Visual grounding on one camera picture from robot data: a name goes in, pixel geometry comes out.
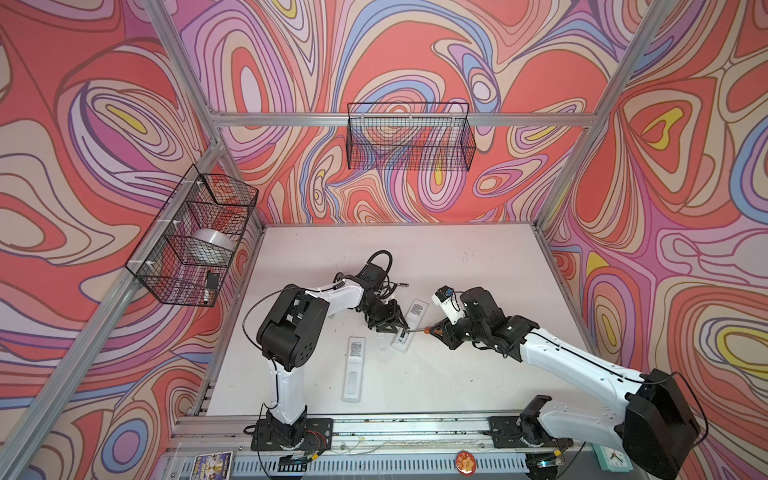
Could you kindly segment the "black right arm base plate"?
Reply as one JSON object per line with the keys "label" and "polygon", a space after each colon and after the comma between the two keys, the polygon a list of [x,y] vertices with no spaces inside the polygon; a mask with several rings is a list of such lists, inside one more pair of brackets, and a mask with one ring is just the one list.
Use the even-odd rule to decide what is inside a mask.
{"label": "black right arm base plate", "polygon": [[537,418],[530,416],[491,416],[488,429],[495,448],[568,449],[574,445],[569,438],[557,438],[547,433]]}

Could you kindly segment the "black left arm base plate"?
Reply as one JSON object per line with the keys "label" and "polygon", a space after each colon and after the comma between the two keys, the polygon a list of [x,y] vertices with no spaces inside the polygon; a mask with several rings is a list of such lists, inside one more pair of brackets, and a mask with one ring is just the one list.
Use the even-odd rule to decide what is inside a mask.
{"label": "black left arm base plate", "polygon": [[332,418],[299,419],[293,425],[275,419],[260,419],[251,432],[251,451],[325,451],[332,447]]}

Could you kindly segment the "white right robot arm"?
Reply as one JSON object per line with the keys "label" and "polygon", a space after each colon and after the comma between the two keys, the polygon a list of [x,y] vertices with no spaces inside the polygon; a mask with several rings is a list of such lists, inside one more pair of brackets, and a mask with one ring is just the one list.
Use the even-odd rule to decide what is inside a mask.
{"label": "white right robot arm", "polygon": [[558,440],[619,450],[658,479],[674,479],[696,447],[701,428],[680,387],[678,374],[645,374],[577,348],[521,315],[509,316],[492,294],[473,287],[457,293],[439,288],[433,303],[445,317],[428,333],[449,349],[471,344],[545,370],[599,401],[579,406],[534,397],[496,443],[541,447]]}

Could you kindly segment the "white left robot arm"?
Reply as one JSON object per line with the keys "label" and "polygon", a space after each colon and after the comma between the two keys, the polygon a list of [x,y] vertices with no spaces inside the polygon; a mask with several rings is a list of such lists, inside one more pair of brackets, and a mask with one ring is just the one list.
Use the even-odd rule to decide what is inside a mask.
{"label": "white left robot arm", "polygon": [[301,368],[317,348],[328,317],[354,310],[377,333],[408,329],[401,307],[392,298],[395,289],[387,268],[368,263],[358,274],[339,274],[327,286],[289,284],[279,292],[255,340],[276,380],[276,402],[270,410],[273,419],[292,426],[305,416]]}

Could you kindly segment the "orange black screwdriver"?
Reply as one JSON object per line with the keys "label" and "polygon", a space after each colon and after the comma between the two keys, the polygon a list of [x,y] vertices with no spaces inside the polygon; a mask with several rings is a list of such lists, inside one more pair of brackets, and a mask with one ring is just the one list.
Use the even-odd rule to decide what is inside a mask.
{"label": "orange black screwdriver", "polygon": [[416,333],[423,333],[426,335],[431,335],[433,333],[434,328],[432,327],[426,327],[423,329],[407,329],[403,330],[403,334],[416,334]]}

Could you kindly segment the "white remote control with batteries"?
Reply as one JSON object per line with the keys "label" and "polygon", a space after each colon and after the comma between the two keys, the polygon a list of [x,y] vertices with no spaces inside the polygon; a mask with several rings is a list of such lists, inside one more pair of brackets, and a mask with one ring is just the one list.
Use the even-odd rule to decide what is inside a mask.
{"label": "white remote control with batteries", "polygon": [[[420,327],[421,322],[425,316],[426,311],[428,310],[429,306],[426,302],[414,299],[411,306],[408,308],[407,312],[404,314],[404,319],[406,322],[406,328],[407,329],[422,329]],[[416,334],[403,334],[403,330],[399,330],[398,333],[395,335],[394,339],[391,342],[391,347],[399,352],[406,352],[413,339],[416,337]]]}

